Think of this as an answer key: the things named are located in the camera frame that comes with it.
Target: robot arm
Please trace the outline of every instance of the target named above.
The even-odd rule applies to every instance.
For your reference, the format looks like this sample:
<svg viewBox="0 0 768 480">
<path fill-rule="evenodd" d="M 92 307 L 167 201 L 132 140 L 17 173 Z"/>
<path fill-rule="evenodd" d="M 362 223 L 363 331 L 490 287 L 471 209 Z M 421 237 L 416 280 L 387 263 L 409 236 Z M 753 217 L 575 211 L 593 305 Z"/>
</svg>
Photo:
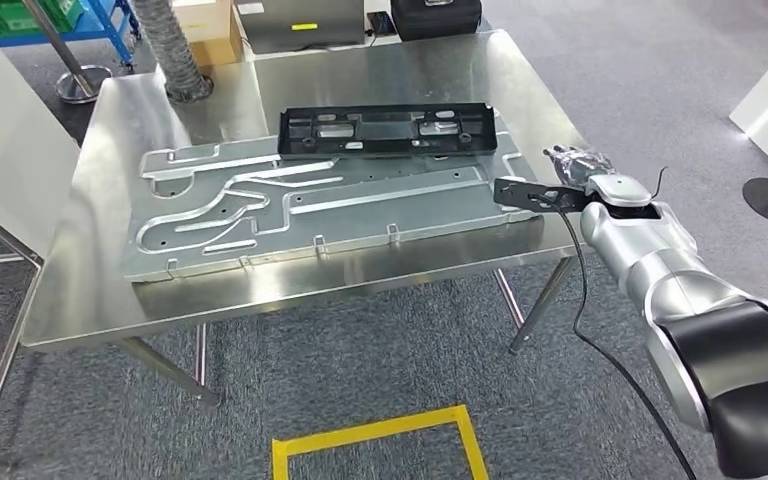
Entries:
<svg viewBox="0 0 768 480">
<path fill-rule="evenodd" d="M 566 186 L 501 178 L 496 201 L 581 212 L 585 241 L 646 320 L 648 356 L 676 415 L 713 434 L 725 475 L 768 480 L 768 300 L 708 270 L 672 209 L 603 156 L 556 147 L 550 157 Z"/>
</svg>

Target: stainless steel table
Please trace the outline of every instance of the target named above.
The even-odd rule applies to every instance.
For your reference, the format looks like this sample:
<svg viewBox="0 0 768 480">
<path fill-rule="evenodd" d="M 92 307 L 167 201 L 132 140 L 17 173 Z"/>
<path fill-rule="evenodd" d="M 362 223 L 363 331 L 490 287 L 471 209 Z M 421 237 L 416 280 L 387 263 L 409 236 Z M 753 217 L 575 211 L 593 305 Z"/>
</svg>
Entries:
<svg viewBox="0 0 768 480">
<path fill-rule="evenodd" d="M 154 74 L 107 80 L 48 259 L 31 286 L 21 341 L 37 350 L 114 342 L 208 403 L 204 324 L 276 310 L 319 295 L 367 294 L 495 270 L 504 301 L 522 316 L 501 267 L 558 261 L 532 309 L 536 321 L 568 274 L 574 247 L 557 215 L 466 233 L 325 254 L 159 283 L 123 276 L 130 192 L 143 154 L 277 134 L 287 107 L 488 102 L 505 119 L 538 180 L 556 183 L 543 148 L 583 146 L 563 110 L 504 32 L 322 52 L 217 68 L 216 90 L 170 106 Z M 195 379 L 138 337 L 199 326 Z"/>
</svg>

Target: blue shelf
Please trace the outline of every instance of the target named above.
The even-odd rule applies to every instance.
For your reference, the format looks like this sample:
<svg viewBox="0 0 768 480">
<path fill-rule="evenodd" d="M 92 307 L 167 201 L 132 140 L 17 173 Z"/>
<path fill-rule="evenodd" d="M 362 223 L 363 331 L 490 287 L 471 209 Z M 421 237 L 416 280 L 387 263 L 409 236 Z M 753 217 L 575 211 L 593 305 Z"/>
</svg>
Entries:
<svg viewBox="0 0 768 480">
<path fill-rule="evenodd" d="M 122 63 L 130 64 L 131 54 L 124 44 L 123 37 L 128 33 L 129 22 L 133 14 L 126 1 L 81 0 L 81 6 L 84 8 L 84 13 L 78 18 L 75 29 L 68 33 L 61 33 L 60 38 L 65 42 L 108 38 L 119 53 Z M 122 10 L 122 20 L 118 26 L 114 26 L 112 17 L 117 8 Z M 48 43 L 48 39 L 41 33 L 0 37 L 0 47 L 19 47 L 41 43 Z"/>
</svg>

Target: hole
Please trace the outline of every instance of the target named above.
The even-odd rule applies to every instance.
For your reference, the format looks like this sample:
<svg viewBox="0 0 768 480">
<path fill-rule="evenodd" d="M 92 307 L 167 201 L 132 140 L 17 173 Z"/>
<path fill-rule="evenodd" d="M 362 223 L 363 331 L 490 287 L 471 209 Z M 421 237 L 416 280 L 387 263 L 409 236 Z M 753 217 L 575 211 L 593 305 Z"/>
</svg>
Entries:
<svg viewBox="0 0 768 480">
<path fill-rule="evenodd" d="M 348 123 L 316 127 L 316 135 L 319 138 L 351 138 L 354 134 L 355 127 Z"/>
<path fill-rule="evenodd" d="M 458 124 L 455 122 L 423 122 L 419 124 L 419 134 L 425 136 L 454 135 L 458 131 Z"/>
</svg>

